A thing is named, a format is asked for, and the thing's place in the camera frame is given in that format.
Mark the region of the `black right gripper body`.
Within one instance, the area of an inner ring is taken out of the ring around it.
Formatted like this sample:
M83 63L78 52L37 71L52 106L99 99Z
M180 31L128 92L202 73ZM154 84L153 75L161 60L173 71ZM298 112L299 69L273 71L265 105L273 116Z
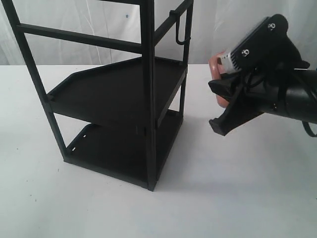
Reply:
M261 65L240 74L242 85L230 104L241 106L241 125L271 114L302 122L310 130L310 71L285 63Z

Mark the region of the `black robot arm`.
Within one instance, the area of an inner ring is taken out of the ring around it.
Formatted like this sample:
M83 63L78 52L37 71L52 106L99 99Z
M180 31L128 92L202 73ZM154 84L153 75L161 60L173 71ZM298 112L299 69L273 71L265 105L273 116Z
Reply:
M215 94L228 101L223 114L209 121L213 131L227 135L237 127L271 114L302 122L305 132L316 137L317 72L295 69L290 64L258 64L236 73L225 73L209 82Z

